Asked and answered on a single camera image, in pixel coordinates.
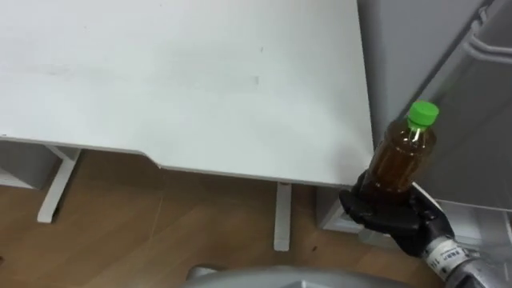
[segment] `white desk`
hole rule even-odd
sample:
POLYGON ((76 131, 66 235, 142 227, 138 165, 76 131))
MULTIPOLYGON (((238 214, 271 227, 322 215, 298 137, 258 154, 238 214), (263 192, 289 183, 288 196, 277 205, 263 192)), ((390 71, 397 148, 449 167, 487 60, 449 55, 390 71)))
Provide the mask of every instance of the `white desk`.
POLYGON ((6 140, 168 169, 351 184, 373 151, 356 0, 3 1, 0 95, 6 140))

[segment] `white desk leg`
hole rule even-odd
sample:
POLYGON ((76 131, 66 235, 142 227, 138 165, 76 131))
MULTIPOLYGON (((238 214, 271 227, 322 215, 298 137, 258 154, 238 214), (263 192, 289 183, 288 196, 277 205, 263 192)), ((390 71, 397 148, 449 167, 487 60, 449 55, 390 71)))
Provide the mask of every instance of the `white desk leg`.
POLYGON ((73 172, 74 165, 80 155, 80 149, 75 148, 61 148, 56 146, 46 146, 54 152, 60 159, 62 164, 58 168, 57 174, 51 183, 45 200, 41 205, 38 214, 38 222, 51 223, 54 217, 55 210, 61 199, 62 193, 66 188, 68 180, 70 180, 71 173, 73 172))
POLYGON ((278 183, 275 204, 274 250, 290 249, 291 184, 278 183))

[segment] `green bottle cap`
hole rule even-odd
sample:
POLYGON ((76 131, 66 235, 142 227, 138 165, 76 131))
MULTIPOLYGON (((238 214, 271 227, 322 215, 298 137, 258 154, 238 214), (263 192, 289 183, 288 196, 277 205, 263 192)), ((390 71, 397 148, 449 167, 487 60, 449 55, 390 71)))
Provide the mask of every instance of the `green bottle cap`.
POLYGON ((439 115, 439 108, 433 103, 426 101, 417 101, 409 109, 410 128, 427 128, 434 124, 436 117, 439 115))

